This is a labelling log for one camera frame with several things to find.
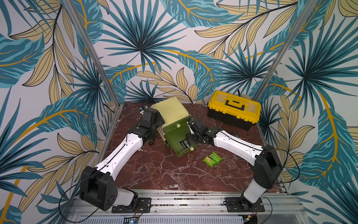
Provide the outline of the green top drawer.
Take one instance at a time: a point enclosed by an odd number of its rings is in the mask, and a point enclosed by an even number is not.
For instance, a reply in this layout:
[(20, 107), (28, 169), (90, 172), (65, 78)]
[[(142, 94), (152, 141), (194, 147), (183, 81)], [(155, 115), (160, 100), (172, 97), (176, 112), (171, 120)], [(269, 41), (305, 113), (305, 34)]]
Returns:
[(167, 125), (163, 128), (164, 133), (170, 133), (170, 132), (181, 132), (184, 134), (190, 133), (189, 126), (187, 124), (188, 120), (190, 119), (190, 116), (184, 117), (180, 120), (177, 120), (173, 122), (170, 125)]

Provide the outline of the green drawer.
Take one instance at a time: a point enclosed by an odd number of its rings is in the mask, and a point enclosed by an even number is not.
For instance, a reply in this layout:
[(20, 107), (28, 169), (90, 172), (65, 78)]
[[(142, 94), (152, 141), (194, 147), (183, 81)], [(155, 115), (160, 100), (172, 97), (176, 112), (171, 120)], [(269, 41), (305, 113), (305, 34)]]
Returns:
[(198, 144), (190, 145), (186, 140), (186, 135), (181, 132), (165, 133), (164, 142), (168, 148), (172, 149), (178, 157), (182, 157), (188, 152), (193, 151)]
[(180, 120), (177, 120), (173, 122), (170, 125), (167, 125), (163, 128), (164, 133), (170, 133), (170, 132), (181, 132), (184, 134), (190, 133), (189, 126), (187, 124), (188, 120), (190, 119), (190, 116), (184, 117)]

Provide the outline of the pale green drawer cabinet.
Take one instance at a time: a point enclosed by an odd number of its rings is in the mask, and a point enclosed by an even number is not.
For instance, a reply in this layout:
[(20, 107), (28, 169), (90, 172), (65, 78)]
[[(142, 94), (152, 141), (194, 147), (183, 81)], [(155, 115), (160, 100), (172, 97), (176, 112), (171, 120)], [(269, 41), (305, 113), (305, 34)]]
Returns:
[(165, 140), (165, 133), (163, 131), (164, 127), (184, 117), (190, 116), (188, 110), (177, 97), (171, 97), (159, 103), (153, 104), (151, 105), (151, 108), (159, 111), (160, 115), (165, 121), (165, 124), (157, 129), (158, 134), (163, 139), (163, 141)]

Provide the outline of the green cookie packet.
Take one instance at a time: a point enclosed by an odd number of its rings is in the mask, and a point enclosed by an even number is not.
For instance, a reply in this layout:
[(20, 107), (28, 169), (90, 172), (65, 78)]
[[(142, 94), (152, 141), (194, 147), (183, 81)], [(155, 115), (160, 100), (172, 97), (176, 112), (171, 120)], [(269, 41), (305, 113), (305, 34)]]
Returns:
[(206, 157), (203, 159), (203, 162), (205, 162), (208, 166), (210, 166), (210, 168), (213, 168), (213, 166), (214, 166), (215, 164), (217, 164), (216, 161), (213, 160), (212, 158), (210, 158), (209, 156), (206, 156)]
[(209, 157), (213, 161), (215, 161), (216, 164), (219, 164), (222, 161), (222, 158), (219, 155), (217, 155), (215, 152), (213, 152)]

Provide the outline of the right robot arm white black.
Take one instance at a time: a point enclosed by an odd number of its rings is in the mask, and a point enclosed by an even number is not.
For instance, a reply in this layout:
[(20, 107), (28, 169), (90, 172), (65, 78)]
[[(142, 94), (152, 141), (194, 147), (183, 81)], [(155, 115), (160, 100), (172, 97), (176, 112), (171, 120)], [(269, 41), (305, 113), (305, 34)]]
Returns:
[(271, 145), (259, 146), (231, 135), (215, 126), (208, 128), (200, 119), (189, 118), (189, 139), (199, 144), (209, 144), (225, 149), (252, 165), (253, 179), (242, 193), (239, 203), (246, 210), (253, 207), (260, 196), (273, 188), (283, 165)]

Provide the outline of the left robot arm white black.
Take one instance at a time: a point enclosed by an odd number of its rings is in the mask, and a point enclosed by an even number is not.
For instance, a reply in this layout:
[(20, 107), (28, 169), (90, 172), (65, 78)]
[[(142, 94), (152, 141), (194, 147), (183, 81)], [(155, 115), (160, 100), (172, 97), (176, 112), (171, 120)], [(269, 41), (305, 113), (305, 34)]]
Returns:
[(81, 175), (79, 197), (101, 209), (109, 210), (114, 204), (134, 210), (138, 194), (128, 189), (118, 189), (115, 180), (128, 160), (147, 141), (154, 141), (156, 130), (165, 124), (160, 112), (146, 108), (138, 123), (130, 128), (117, 148), (95, 167), (86, 167)]

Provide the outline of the yellow black toolbox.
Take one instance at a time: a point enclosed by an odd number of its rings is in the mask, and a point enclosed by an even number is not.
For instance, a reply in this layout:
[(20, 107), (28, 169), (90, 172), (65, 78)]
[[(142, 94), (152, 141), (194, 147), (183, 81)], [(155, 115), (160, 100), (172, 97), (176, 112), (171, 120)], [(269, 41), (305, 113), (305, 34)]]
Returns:
[(261, 104), (223, 91), (215, 91), (208, 103), (208, 117), (245, 131), (260, 119)]

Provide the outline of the left aluminium corner post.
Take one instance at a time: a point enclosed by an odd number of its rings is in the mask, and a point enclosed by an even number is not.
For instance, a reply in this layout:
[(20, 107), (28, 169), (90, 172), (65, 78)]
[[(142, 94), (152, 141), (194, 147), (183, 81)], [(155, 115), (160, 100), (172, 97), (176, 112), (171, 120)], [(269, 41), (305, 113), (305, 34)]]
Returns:
[(63, 1), (64, 6), (66, 8), (66, 10), (68, 11), (68, 14), (70, 16), (70, 19), (72, 20), (72, 22), (75, 25), (75, 28), (77, 29), (80, 37), (82, 38), (83, 42), (84, 42), (84, 46), (87, 48), (89, 56), (92, 59), (92, 62), (94, 63), (94, 65), (96, 66), (96, 69), (99, 72), (99, 75), (104, 83), (104, 86), (107, 88), (108, 93), (110, 95), (110, 98), (113, 100), (114, 105), (116, 108), (120, 107), (120, 103), (117, 100), (116, 94), (113, 91), (111, 84), (109, 82), (109, 79), (106, 75), (106, 72), (103, 68), (102, 63), (100, 62), (100, 59), (95, 51), (95, 48), (92, 44), (92, 41), (89, 37), (89, 34), (85, 28), (85, 25), (82, 23), (81, 21), (81, 17), (79, 15), (79, 13), (77, 12), (75, 5), (73, 3), (73, 1), (70, 0), (64, 0)]

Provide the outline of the aluminium corner post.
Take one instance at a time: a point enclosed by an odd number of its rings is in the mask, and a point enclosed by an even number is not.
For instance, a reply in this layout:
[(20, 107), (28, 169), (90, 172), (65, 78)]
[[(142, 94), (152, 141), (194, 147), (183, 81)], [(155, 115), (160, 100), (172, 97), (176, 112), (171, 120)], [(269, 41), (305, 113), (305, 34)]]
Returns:
[(275, 57), (272, 65), (270, 66), (267, 74), (262, 79), (262, 82), (260, 86), (258, 87), (257, 91), (255, 92), (255, 95), (253, 97), (254, 101), (258, 101), (260, 99), (260, 96), (265, 90), (265, 87), (268, 85), (270, 79), (272, 78), (274, 72), (276, 71), (278, 65), (280, 64), (282, 58), (284, 57), (285, 53), (289, 50), (290, 46), (293, 44), (295, 38), (300, 33), (300, 30), (305, 24), (305, 21), (308, 19), (311, 11), (315, 8), (315, 5), (318, 3), (318, 0), (314, 1), (308, 1), (303, 10), (302, 13), (297, 17), (297, 22), (294, 23), (294, 26), (292, 28), (292, 31), (288, 33), (287, 38), (285, 42), (283, 43), (282, 47), (280, 48), (277, 56)]
[(79, 13), (77, 12), (75, 5), (73, 3), (73, 1), (70, 0), (64, 0), (63, 1), (64, 6), (66, 8), (66, 10), (68, 11), (68, 14), (70, 16), (70, 19), (72, 20), (72, 22), (75, 25), (75, 28), (77, 29), (80, 37), (82, 38), (83, 42), (84, 42), (84, 46), (87, 48), (89, 56), (92, 59), (92, 62), (94, 63), (94, 65), (96, 66), (96, 69), (99, 72), (99, 75), (104, 83), (104, 86), (107, 88), (108, 93), (110, 95), (110, 98), (113, 100), (114, 105), (116, 108), (120, 107), (120, 103), (117, 100), (116, 94), (113, 91), (111, 84), (109, 82), (109, 79), (106, 75), (106, 72), (103, 68), (102, 63), (100, 62), (100, 59), (95, 51), (95, 48), (92, 44), (92, 41), (89, 37), (89, 34), (85, 28), (85, 25), (82, 23), (81, 21), (81, 17), (79, 15)]

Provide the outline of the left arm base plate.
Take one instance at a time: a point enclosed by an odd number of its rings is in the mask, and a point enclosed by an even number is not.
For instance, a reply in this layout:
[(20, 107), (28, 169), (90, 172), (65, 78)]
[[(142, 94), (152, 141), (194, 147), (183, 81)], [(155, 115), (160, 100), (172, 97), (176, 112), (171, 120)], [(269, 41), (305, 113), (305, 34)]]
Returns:
[(134, 214), (134, 213), (149, 213), (152, 206), (152, 199), (150, 197), (135, 198), (128, 206), (124, 205), (113, 205), (112, 213), (114, 214)]

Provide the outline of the aluminium front rail frame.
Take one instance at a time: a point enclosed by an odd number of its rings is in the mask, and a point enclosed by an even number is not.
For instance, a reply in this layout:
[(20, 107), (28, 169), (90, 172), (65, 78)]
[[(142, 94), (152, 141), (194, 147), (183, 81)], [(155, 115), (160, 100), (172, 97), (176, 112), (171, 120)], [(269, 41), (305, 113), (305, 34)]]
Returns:
[(137, 193), (141, 205), (132, 213), (120, 213), (116, 201), (107, 211), (75, 199), (65, 216), (82, 224), (308, 224), (300, 199), (286, 193), (266, 193), (250, 212), (231, 209), (227, 199), (239, 192), (144, 190)]

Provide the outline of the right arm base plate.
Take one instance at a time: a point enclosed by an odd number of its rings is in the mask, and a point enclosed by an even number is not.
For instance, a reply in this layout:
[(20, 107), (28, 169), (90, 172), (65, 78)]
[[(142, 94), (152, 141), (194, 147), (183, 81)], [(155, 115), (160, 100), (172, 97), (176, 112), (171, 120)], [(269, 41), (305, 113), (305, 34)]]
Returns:
[(244, 197), (226, 197), (223, 204), (226, 206), (228, 212), (265, 212), (261, 198), (255, 203), (251, 203)]

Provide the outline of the right aluminium corner post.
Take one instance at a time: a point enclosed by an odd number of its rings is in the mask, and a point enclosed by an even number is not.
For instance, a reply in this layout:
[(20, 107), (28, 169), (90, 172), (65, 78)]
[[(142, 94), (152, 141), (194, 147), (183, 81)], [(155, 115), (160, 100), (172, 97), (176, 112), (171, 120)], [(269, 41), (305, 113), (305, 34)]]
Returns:
[(272, 65), (270, 66), (267, 74), (262, 79), (262, 82), (260, 86), (258, 87), (257, 91), (255, 92), (255, 95), (253, 97), (254, 101), (258, 101), (260, 99), (260, 96), (265, 90), (265, 87), (268, 85), (270, 79), (272, 78), (274, 72), (276, 71), (278, 65), (280, 64), (282, 58), (284, 57), (285, 53), (289, 50), (290, 46), (293, 44), (295, 38), (300, 33), (300, 30), (305, 24), (305, 21), (308, 19), (311, 11), (315, 8), (315, 5), (318, 3), (318, 0), (314, 1), (308, 1), (303, 10), (302, 13), (297, 17), (297, 22), (294, 23), (294, 26), (292, 28), (292, 31), (288, 33), (287, 38), (285, 42), (283, 43), (282, 47), (280, 48), (277, 56), (275, 57)]

